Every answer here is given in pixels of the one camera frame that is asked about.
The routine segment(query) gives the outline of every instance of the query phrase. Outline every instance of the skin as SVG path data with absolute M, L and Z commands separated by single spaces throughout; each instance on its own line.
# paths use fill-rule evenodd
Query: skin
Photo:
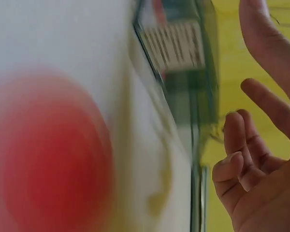
M 240 22 L 248 50 L 290 99 L 290 42 L 275 28 L 264 0 L 241 0 Z M 290 106 L 247 79 L 241 89 L 290 139 Z M 248 111 L 226 116 L 226 159 L 213 169 L 216 193 L 235 232 L 290 232 L 290 159 L 272 155 Z

